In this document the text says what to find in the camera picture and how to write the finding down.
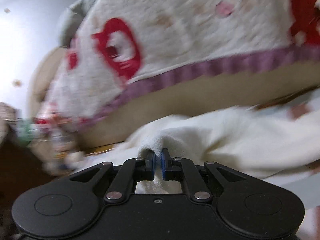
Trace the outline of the quilted strawberry bedspread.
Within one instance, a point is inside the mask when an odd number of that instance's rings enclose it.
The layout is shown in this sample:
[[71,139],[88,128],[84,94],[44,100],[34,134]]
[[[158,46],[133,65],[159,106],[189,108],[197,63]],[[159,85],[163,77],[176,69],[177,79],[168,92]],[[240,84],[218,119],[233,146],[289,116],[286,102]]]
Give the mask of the quilted strawberry bedspread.
[[144,94],[202,75],[319,60],[319,0],[79,0],[35,116],[45,132],[95,123]]

